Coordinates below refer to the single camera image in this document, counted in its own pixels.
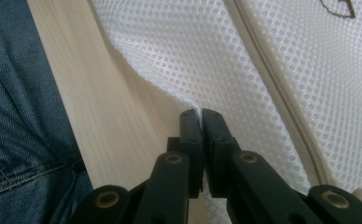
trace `perforated mesh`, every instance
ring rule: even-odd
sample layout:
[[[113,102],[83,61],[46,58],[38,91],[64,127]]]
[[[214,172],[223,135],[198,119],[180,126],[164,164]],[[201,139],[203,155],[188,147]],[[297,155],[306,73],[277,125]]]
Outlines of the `perforated mesh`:
[[[244,149],[262,154],[294,188],[310,187],[299,155],[220,0],[93,0],[113,46],[185,108],[222,113]],[[212,223],[225,204],[207,201]]]
[[[339,183],[362,188],[362,0],[246,0]]]

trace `black printed logo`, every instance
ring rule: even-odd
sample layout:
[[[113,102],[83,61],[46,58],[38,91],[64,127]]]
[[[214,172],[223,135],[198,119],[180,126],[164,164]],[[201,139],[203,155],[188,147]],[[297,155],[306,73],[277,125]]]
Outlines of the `black printed logo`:
[[[321,5],[333,16],[355,18],[352,0],[320,0]]]

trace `denim pant leg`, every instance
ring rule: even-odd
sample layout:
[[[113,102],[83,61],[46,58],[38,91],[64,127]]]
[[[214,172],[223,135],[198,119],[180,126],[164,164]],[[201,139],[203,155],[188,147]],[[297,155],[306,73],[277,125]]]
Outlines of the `denim pant leg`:
[[[0,0],[0,223],[66,223],[81,163],[26,0]]]

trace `wooden board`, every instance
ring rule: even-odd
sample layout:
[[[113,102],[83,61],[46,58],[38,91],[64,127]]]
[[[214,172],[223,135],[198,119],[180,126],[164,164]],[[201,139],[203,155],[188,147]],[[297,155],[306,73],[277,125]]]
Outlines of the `wooden board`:
[[[134,73],[90,2],[28,3],[92,185],[135,187],[179,135],[178,104]],[[189,223],[208,223],[202,200],[189,210]]]

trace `clamp jaw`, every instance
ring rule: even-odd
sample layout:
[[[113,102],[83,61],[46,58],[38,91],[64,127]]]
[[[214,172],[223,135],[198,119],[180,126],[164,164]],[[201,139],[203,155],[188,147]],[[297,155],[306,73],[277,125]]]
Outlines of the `clamp jaw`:
[[[185,224],[188,199],[202,190],[203,170],[214,198],[226,198],[232,223],[362,224],[362,202],[345,190],[316,186],[307,196],[290,188],[263,157],[241,151],[222,115],[194,110],[180,115],[180,137],[168,139],[151,177],[127,191],[94,190],[71,218],[74,223]]]

